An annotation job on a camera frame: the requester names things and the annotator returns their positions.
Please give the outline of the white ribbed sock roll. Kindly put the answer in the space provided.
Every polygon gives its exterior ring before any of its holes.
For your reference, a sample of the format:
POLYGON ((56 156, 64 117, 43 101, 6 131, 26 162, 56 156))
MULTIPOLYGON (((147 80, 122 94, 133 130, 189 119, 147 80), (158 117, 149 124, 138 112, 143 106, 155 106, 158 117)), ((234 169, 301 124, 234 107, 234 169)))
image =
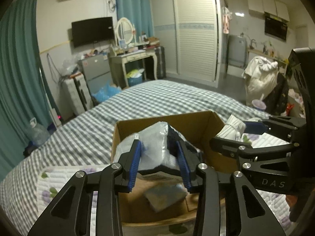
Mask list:
POLYGON ((245 129, 245 123, 234 115, 231 115, 216 137, 241 142, 245 129))

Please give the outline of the blue cloud tissue pack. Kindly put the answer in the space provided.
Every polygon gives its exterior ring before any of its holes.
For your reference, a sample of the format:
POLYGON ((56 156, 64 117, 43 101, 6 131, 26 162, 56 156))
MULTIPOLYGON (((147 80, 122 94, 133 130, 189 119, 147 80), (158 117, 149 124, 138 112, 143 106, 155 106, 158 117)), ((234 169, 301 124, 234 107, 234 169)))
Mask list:
POLYGON ((144 197, 148 200, 151 208, 158 213, 182 201, 187 194, 188 191, 180 183, 159 184, 146 190, 144 197))

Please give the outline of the floral tissue pack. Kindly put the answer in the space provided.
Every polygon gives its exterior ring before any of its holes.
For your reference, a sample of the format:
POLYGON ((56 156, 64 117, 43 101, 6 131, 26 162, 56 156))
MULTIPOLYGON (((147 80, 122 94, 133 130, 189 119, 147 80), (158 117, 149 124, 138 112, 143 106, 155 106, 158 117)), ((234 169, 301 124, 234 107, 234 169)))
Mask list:
POLYGON ((146 181, 181 182, 181 174, 176 157, 169 150, 176 141, 182 140, 188 151, 202 161, 201 151, 186 140, 184 135, 167 122, 157 122, 142 131, 127 136, 112 153, 112 159, 117 162, 120 156, 130 151, 134 140, 142 144, 142 154, 138 166, 137 177, 146 181))

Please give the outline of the black chair with clothes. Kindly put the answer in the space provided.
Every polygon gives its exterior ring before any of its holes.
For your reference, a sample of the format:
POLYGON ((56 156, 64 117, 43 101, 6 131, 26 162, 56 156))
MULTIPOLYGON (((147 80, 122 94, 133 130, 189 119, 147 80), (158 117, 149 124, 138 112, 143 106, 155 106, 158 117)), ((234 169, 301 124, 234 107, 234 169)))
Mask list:
POLYGON ((277 84, 272 92, 263 100, 265 111, 271 115, 279 116, 285 112, 288 102, 289 86, 283 74, 277 76, 277 84))

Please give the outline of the drink cup with straw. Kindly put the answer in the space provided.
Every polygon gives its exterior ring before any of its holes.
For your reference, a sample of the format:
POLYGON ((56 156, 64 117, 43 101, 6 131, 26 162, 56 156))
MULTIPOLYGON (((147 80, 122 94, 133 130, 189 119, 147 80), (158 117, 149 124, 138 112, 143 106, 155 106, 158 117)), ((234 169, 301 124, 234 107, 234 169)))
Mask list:
POLYGON ((262 93, 259 99, 252 100, 251 102, 252 106, 259 111, 265 111, 266 104, 264 103, 263 98, 264 94, 262 93))

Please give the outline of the white jacket on chair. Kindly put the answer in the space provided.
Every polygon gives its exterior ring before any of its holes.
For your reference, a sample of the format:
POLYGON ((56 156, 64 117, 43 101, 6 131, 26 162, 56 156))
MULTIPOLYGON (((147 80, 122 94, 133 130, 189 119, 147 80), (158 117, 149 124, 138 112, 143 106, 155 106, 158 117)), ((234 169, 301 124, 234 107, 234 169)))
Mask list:
POLYGON ((279 73, 278 63, 263 56, 251 59, 242 73, 245 80, 246 105, 252 106, 253 100, 266 98, 276 87, 279 73))

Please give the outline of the grey checked bed sheet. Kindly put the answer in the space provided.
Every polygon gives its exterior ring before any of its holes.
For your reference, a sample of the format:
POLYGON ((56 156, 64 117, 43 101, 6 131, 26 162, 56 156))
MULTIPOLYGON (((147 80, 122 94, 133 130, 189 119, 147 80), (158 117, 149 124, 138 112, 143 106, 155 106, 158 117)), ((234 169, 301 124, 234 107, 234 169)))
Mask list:
POLYGON ((1 182, 1 206, 26 235, 38 217, 36 185, 45 168, 108 164, 118 121, 207 110, 223 121, 231 115, 240 120, 269 116, 228 96, 168 80, 130 87, 60 127, 12 169, 1 182))

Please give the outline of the hanging pink clothes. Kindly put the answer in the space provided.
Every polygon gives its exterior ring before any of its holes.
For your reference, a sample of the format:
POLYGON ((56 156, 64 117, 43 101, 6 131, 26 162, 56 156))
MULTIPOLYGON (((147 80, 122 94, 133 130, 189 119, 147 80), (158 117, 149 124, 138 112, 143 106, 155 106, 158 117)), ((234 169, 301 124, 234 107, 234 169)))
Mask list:
POLYGON ((232 20, 232 13, 229 11, 227 7, 223 7, 223 33, 230 33, 230 21, 232 20))

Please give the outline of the blue waste bin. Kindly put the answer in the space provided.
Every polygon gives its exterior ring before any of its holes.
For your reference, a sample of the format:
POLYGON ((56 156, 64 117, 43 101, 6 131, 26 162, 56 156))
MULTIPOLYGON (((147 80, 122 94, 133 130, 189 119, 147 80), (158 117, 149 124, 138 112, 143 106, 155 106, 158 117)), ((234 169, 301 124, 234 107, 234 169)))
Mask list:
POLYGON ((127 74, 129 87, 141 84, 143 82, 144 69, 134 69, 127 74))

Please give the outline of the dark suitcase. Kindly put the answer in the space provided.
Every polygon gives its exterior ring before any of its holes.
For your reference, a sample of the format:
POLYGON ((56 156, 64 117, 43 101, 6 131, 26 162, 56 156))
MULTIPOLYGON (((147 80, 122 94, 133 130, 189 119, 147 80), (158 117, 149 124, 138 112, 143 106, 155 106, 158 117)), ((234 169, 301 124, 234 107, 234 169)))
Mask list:
POLYGON ((157 46, 155 49, 155 55, 157 57, 157 78, 166 78, 166 59, 163 46, 157 46))

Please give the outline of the blue plastic bag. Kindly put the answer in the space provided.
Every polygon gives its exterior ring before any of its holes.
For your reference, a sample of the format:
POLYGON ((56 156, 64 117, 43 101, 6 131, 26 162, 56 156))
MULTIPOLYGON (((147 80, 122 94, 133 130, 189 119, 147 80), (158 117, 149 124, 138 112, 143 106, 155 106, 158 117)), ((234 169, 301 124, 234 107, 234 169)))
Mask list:
POLYGON ((92 101, 95 105, 105 102, 109 98, 113 97, 114 95, 119 94, 122 92, 121 87, 117 87, 115 84, 106 83, 103 87, 100 88, 99 91, 96 93, 92 93, 92 101))

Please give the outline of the white dressing table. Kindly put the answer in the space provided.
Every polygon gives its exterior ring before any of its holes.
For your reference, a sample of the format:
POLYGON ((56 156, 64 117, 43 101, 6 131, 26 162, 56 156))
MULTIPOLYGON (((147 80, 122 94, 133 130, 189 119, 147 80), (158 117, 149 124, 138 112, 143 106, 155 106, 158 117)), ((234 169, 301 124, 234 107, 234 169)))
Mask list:
POLYGON ((131 53, 121 53, 121 49, 117 47, 109 48, 109 66, 113 83, 121 87, 129 87, 127 74, 136 67, 144 68, 144 79, 147 79, 145 59, 151 58, 153 61, 153 79, 157 80, 158 58, 155 49, 138 50, 131 53))

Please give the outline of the small grey refrigerator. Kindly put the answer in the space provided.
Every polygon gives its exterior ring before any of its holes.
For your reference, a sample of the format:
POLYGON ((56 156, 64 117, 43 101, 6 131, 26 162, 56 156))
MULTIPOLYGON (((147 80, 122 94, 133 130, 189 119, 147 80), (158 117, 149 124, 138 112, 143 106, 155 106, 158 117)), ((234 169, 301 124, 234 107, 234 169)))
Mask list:
POLYGON ((102 54, 79 60, 81 71, 91 94, 97 93, 105 85, 113 84, 107 56, 102 54))

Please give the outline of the teal curtain by wardrobe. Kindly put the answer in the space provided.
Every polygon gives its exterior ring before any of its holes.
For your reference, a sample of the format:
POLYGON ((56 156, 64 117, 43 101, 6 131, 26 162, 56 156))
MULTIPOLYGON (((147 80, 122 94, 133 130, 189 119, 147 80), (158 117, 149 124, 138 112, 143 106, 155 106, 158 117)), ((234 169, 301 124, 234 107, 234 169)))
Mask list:
POLYGON ((134 24, 136 36, 154 35, 150 0, 116 0, 118 19, 127 18, 134 24))

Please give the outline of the black wall television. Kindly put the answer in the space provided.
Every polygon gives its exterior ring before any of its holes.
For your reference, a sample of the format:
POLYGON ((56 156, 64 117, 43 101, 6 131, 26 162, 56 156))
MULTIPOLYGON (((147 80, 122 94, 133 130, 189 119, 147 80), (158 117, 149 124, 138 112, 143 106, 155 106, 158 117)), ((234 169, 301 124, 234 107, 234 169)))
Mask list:
POLYGON ((113 18, 102 17, 72 22, 71 34, 75 48, 100 41, 114 40, 113 18))

